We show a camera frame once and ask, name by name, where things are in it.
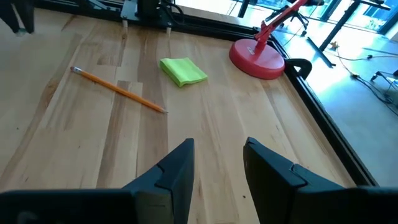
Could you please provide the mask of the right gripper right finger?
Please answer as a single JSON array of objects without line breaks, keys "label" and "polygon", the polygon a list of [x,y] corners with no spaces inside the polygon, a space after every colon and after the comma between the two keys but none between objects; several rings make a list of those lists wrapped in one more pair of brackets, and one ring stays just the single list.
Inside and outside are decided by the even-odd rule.
[{"label": "right gripper right finger", "polygon": [[398,224],[397,188],[344,188],[254,138],[243,161],[260,224]]}]

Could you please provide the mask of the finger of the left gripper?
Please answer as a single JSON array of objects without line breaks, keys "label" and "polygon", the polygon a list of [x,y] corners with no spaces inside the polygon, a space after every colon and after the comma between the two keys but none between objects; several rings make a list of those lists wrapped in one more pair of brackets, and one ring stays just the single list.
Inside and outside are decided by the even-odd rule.
[{"label": "finger of the left gripper", "polygon": [[28,33],[34,33],[34,0],[15,0],[15,8]]},{"label": "finger of the left gripper", "polygon": [[10,0],[0,0],[0,19],[2,19],[12,31],[16,30],[16,15]]}]

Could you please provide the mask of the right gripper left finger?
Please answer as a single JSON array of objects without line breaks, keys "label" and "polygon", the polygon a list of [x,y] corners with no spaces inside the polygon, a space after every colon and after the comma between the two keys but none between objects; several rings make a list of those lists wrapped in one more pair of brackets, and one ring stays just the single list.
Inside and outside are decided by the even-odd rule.
[{"label": "right gripper left finger", "polygon": [[194,176],[188,138],[120,189],[1,193],[0,224],[187,224]]}]

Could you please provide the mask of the orange pencil pink eraser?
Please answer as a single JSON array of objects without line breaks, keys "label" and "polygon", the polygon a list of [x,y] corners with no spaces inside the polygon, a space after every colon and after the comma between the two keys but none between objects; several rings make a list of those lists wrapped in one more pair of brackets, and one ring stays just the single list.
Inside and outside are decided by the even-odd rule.
[{"label": "orange pencil pink eraser", "polygon": [[88,72],[86,72],[86,71],[84,71],[84,70],[82,70],[82,69],[80,69],[78,67],[70,67],[70,70],[72,72],[76,73],[76,74],[79,74],[79,75],[81,75],[81,76],[83,76],[83,77],[85,77],[85,78],[97,83],[97,84],[100,84],[100,85],[102,85],[102,86],[104,86],[104,87],[106,87],[106,88],[108,88],[110,90],[113,90],[116,93],[119,93],[120,95],[128,97],[128,98],[130,98],[130,99],[132,99],[132,100],[134,100],[134,101],[136,101],[136,102],[138,102],[138,103],[140,103],[140,104],[142,104],[142,105],[144,105],[144,106],[146,106],[146,107],[148,107],[148,108],[150,108],[152,110],[158,111],[160,113],[167,113],[167,111],[164,108],[160,107],[159,105],[157,105],[155,103],[152,103],[152,102],[142,98],[141,96],[138,96],[138,95],[136,95],[134,93],[131,93],[130,91],[122,89],[121,87],[113,85],[112,83],[107,82],[106,80],[103,80],[103,79],[101,79],[101,78],[99,78],[99,77],[97,77],[97,76],[95,76],[95,75],[93,75],[91,73],[88,73]]}]

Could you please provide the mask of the green sticky note pad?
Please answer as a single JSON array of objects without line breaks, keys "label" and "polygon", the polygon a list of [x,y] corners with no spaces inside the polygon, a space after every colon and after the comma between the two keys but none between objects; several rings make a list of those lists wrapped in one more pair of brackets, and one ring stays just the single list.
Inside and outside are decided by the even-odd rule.
[{"label": "green sticky note pad", "polygon": [[159,66],[178,87],[199,83],[208,78],[207,74],[187,57],[163,58]]}]

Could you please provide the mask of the black office chair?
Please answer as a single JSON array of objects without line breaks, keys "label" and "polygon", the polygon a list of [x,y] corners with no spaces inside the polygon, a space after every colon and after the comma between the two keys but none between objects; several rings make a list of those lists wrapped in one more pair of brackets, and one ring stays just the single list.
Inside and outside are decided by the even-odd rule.
[{"label": "black office chair", "polygon": [[309,21],[304,15],[302,15],[299,12],[299,8],[301,6],[305,6],[305,7],[318,6],[318,0],[286,0],[286,1],[289,2],[290,5],[285,5],[284,7],[280,8],[278,10],[274,10],[270,16],[265,18],[265,21],[269,22],[273,18],[277,17],[279,14],[282,14],[289,7],[296,6],[297,8],[295,10],[293,10],[292,12],[290,12],[287,15],[286,19],[290,18],[290,21],[293,21],[293,19],[296,17],[302,23],[304,30],[302,31],[301,36],[304,37],[307,34],[307,26],[308,26]]}]

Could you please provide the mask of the red desk lamp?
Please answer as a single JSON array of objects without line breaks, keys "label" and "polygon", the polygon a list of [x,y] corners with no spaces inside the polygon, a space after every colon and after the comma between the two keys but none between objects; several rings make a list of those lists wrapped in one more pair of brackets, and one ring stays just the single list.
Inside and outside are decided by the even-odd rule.
[{"label": "red desk lamp", "polygon": [[253,39],[239,39],[229,50],[229,59],[241,71],[263,80],[279,78],[285,69],[285,60],[276,49],[267,44],[272,32],[299,11],[302,6],[314,5],[312,0],[293,0],[262,21],[260,32]]}]

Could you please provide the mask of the black table legs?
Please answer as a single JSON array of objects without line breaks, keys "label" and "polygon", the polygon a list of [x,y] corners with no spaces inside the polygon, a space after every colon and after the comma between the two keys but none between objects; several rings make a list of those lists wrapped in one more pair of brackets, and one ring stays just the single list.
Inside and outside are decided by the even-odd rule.
[{"label": "black table legs", "polygon": [[323,52],[329,46],[330,42],[337,35],[337,33],[341,30],[341,28],[347,23],[348,19],[354,14],[355,10],[357,10],[357,8],[359,7],[360,4],[365,4],[365,5],[376,7],[379,9],[386,10],[386,11],[391,10],[391,8],[388,5],[384,4],[383,2],[377,3],[373,0],[351,0],[350,5],[345,10],[345,13],[343,14],[342,18],[337,22],[337,24],[334,26],[332,31],[328,34],[328,36],[325,38],[325,40],[319,46],[313,41],[313,39],[311,39],[310,37],[307,37],[307,42],[318,53],[318,56],[323,60],[323,62],[330,68],[335,67],[336,64],[332,63]]}]

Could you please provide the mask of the black aluminium table frame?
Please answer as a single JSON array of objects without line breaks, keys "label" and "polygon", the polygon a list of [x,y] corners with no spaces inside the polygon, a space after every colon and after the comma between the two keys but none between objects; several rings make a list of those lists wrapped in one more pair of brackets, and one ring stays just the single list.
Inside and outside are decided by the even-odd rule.
[{"label": "black aluminium table frame", "polygon": [[[234,21],[231,16],[214,13],[211,18],[208,18],[205,16],[206,11],[189,7],[181,7],[181,10],[182,12],[179,12],[177,9],[171,9],[171,15],[162,13],[160,20],[157,22],[147,22],[137,19],[134,21],[122,21],[142,27],[155,29],[172,28],[177,32],[231,41],[243,38],[251,39],[260,31],[258,27],[249,27]],[[290,55],[274,35],[270,36],[268,43],[281,54],[284,60],[290,59]],[[365,168],[357,154],[336,127],[307,82],[298,75],[298,70],[298,67],[286,65],[285,73],[348,171],[348,174],[357,185],[376,186],[377,182],[373,176]]]}]

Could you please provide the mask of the black frame bracket hook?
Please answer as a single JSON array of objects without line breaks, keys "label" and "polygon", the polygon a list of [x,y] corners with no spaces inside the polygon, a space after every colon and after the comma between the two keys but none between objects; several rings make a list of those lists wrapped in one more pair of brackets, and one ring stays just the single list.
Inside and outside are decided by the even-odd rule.
[{"label": "black frame bracket hook", "polygon": [[304,80],[307,79],[309,76],[310,72],[312,71],[312,63],[304,58],[290,58],[285,60],[285,63],[287,65],[290,65],[292,67],[298,67],[298,75],[301,76]]}]

